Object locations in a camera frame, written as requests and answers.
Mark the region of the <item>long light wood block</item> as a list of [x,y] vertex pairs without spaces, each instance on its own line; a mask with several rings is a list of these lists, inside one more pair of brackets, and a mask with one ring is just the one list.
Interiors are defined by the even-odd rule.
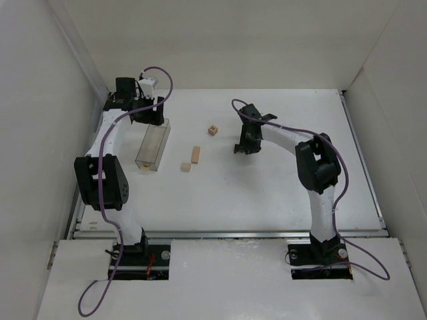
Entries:
[[191,153],[191,163],[198,164],[199,163],[199,157],[200,157],[201,147],[195,146]]

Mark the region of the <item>light wood cube block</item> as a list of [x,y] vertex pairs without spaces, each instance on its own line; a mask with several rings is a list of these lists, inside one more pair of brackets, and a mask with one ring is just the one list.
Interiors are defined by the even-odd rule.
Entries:
[[181,171],[184,173],[189,173],[191,171],[191,163],[182,163]]

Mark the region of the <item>clear plastic box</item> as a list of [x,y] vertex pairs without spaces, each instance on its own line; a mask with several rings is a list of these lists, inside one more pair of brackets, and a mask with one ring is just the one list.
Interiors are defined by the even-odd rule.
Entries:
[[135,163],[140,169],[142,165],[147,165],[150,171],[158,171],[170,131],[169,119],[165,119],[160,126],[148,125],[135,158]]

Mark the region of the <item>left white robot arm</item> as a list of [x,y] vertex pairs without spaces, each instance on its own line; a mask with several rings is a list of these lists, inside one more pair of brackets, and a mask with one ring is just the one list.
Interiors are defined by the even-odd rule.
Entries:
[[109,254],[122,265],[141,265],[149,259],[145,231],[123,210],[129,183],[118,155],[132,123],[163,125],[163,97],[155,97],[156,85],[153,77],[118,77],[115,92],[107,96],[93,145],[74,161],[81,198],[114,227],[117,245]]

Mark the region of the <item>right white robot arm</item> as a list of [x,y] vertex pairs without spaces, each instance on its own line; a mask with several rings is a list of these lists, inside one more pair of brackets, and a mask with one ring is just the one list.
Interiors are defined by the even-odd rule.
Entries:
[[235,111],[242,120],[242,130],[234,153],[258,153],[262,149],[261,142],[267,141],[296,157],[298,179],[310,200],[312,225],[309,243],[288,246],[290,264],[329,265],[337,262],[344,244],[336,230],[334,196],[342,170],[329,136],[272,123],[277,117],[271,113],[261,115],[252,103]]

